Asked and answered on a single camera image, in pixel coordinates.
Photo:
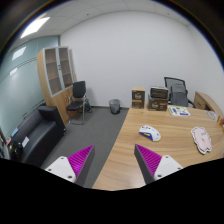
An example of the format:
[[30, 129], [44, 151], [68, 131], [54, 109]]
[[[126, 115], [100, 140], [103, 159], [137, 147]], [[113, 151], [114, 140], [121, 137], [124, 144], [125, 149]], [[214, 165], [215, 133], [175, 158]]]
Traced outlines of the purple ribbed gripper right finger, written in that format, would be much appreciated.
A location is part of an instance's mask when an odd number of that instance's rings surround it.
[[182, 169], [171, 156], [161, 156], [154, 151], [136, 144], [134, 155], [146, 184], [150, 184]]

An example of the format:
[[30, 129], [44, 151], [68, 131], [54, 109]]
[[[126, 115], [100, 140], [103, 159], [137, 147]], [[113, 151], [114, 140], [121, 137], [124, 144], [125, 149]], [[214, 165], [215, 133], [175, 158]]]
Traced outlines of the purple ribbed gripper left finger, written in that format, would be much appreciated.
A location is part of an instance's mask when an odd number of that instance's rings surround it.
[[94, 156], [94, 146], [90, 145], [69, 157], [60, 156], [46, 168], [46, 171], [79, 186], [83, 186]]

